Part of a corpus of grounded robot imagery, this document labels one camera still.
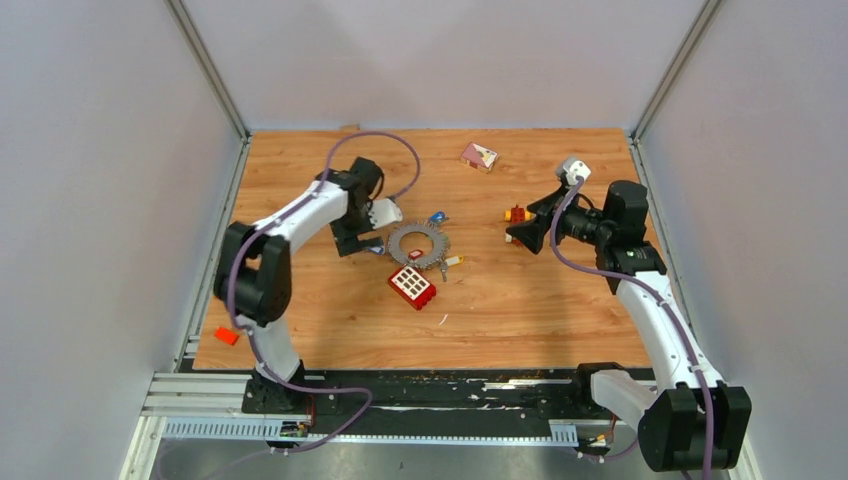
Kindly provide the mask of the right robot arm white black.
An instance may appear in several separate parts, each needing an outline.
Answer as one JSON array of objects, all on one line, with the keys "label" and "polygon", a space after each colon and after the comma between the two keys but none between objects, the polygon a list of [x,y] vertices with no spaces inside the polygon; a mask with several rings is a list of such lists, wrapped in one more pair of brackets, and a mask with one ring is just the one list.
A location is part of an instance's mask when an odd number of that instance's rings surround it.
[{"label": "right robot arm white black", "polygon": [[[608,410],[632,427],[641,454],[655,472],[734,468],[752,413],[741,386],[729,385],[698,346],[676,304],[667,267],[646,240],[646,188],[619,180],[608,187],[601,208],[579,203],[584,180],[564,182],[552,194],[515,215],[505,233],[534,254],[549,245],[566,266],[606,279],[611,293],[637,327],[654,372],[655,386],[634,380],[616,363],[578,366],[571,403],[584,417]],[[592,246],[596,265],[565,260],[560,242],[573,238]]]}]

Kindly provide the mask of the large metal keyring with rings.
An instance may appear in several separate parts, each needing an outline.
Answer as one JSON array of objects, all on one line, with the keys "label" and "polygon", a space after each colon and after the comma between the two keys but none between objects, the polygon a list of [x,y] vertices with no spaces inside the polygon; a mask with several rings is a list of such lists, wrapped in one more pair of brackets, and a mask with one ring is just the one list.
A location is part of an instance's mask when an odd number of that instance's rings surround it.
[{"label": "large metal keyring with rings", "polygon": [[451,252],[451,240],[443,229],[449,219],[436,225],[428,221],[429,217],[392,225],[380,237],[381,247],[366,251],[385,255],[401,266],[412,266],[419,271],[436,269],[442,281],[447,282],[448,271],[463,264],[465,257]]}]

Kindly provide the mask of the key with blue tag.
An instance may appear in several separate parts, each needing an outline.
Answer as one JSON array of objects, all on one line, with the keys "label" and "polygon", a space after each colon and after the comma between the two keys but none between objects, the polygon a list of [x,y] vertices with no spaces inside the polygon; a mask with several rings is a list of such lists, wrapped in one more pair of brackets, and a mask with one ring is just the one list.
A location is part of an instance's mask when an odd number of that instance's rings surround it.
[{"label": "key with blue tag", "polygon": [[446,222],[448,219],[449,217],[444,211],[437,211],[428,218],[428,221],[432,224],[440,225]]}]

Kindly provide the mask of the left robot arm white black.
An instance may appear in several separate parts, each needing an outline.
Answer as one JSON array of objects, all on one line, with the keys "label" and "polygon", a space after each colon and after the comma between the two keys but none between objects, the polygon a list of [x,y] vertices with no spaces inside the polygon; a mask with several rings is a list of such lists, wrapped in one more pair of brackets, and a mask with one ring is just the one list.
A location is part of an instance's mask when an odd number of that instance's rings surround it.
[{"label": "left robot arm white black", "polygon": [[326,169],[275,214],[226,228],[213,294],[248,337],[255,357],[248,391],[253,400],[293,413],[317,393],[304,384],[303,362],[284,318],[293,294],[292,257],[324,227],[341,257],[382,246],[371,232],[402,218],[392,199],[374,197],[384,178],[374,161],[358,157],[347,170]]}]

